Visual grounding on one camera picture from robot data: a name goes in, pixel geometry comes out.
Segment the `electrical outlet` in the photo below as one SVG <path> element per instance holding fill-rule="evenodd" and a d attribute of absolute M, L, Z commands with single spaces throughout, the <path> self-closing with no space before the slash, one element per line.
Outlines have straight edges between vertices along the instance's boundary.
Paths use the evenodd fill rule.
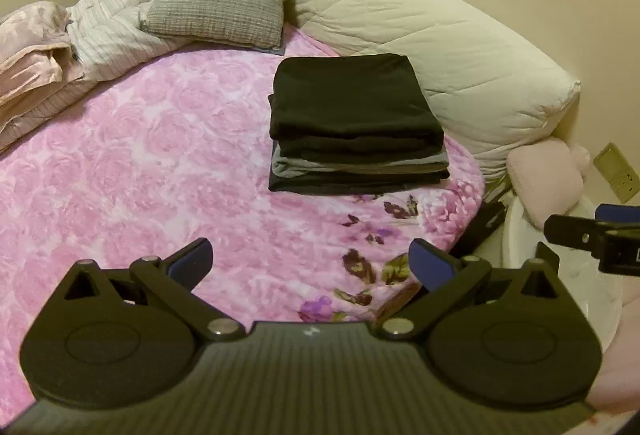
<path fill-rule="evenodd" d="M 640 191 L 638 174 L 613 142 L 596 155 L 593 165 L 623 204 Z"/>

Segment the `silver bolt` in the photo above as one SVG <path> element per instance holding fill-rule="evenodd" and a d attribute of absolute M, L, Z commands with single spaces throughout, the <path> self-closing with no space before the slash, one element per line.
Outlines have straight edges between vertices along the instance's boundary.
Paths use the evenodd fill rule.
<path fill-rule="evenodd" d="M 382 323 L 382 328 L 393 336 L 402 336 L 414 330 L 414 322 L 407 318 L 391 318 Z"/>
<path fill-rule="evenodd" d="M 236 320 L 232 320 L 231 318 L 212 320 L 209 322 L 209 325 L 207 325 L 209 332 L 216 336 L 228 336 L 229 334 L 234 334 L 238 332 L 239 328 L 240 323 Z"/>

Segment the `folded black garment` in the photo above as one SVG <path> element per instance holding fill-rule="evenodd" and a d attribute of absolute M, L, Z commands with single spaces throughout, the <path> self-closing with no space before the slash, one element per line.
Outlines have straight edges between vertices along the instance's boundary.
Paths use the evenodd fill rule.
<path fill-rule="evenodd" d="M 290 191 L 301 195 L 375 195 L 406 191 L 437 184 L 449 178 L 449 171 L 434 173 L 397 175 L 360 175 L 335 171 L 330 173 L 307 173 L 289 179 L 269 172 L 271 191 Z"/>
<path fill-rule="evenodd" d="M 286 157 L 367 164 L 442 148 L 442 127 L 406 56 L 284 59 L 270 102 L 270 136 Z"/>

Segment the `bed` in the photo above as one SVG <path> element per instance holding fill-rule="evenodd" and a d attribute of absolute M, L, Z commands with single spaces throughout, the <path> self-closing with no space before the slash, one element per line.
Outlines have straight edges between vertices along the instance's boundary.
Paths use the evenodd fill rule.
<path fill-rule="evenodd" d="M 138 26 L 149 1 L 70 8 L 84 78 L 0 133 L 0 425 L 32 400 L 20 341 L 76 259 L 126 267 L 206 237 L 214 268 L 195 293 L 247 327 L 384 319 L 419 289 L 409 241 L 449 249 L 508 151 L 548 135 L 579 89 L 460 0 L 290 0 L 284 57 L 410 57 L 447 132 L 450 178 L 385 195 L 271 193 L 267 95 L 283 56 L 150 37 Z"/>

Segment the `rose pattern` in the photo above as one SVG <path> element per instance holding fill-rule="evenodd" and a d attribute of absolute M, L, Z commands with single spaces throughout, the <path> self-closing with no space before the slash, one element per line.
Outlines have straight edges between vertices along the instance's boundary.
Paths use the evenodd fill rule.
<path fill-rule="evenodd" d="M 286 56 L 336 56 L 291 27 L 286 46 Z M 127 267 L 207 237 L 214 268 L 195 293 L 247 327 L 374 319 L 411 284 L 396 257 L 412 238 L 448 247 L 463 231 L 483 183 L 449 138 L 452 178 L 439 186 L 269 192 L 267 95 L 281 60 L 192 44 L 101 84 L 0 159 L 0 425 L 33 400 L 20 341 L 76 259 Z M 344 226 L 350 216 L 357 224 Z"/>

